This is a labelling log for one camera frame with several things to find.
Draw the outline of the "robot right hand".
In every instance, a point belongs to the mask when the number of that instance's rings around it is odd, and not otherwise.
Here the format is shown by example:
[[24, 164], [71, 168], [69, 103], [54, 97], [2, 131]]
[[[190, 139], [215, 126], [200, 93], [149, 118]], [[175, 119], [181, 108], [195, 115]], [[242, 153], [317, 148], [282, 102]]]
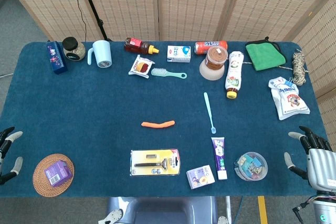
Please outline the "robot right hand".
[[300, 126], [304, 134], [289, 132], [288, 135], [299, 140], [307, 158], [307, 169], [298, 168], [291, 160], [290, 154], [284, 153], [287, 168], [309, 182], [316, 191], [335, 192], [335, 152], [324, 138], [311, 129]]

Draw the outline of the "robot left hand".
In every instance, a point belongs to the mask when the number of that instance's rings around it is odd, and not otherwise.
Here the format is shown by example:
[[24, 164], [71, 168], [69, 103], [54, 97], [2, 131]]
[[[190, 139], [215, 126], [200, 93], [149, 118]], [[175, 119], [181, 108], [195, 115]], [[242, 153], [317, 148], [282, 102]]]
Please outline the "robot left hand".
[[7, 181], [11, 180], [12, 178], [16, 177], [21, 168], [22, 168], [22, 164], [23, 164], [23, 158], [17, 157], [14, 167], [12, 168], [12, 170], [7, 173], [7, 174], [2, 174], [2, 165], [3, 165], [3, 161], [5, 159], [5, 156], [11, 146], [11, 144], [18, 139], [19, 137], [22, 136], [23, 132], [22, 131], [18, 131], [15, 133], [11, 133], [15, 128], [9, 127], [3, 131], [1, 131], [1, 185], [4, 185]]

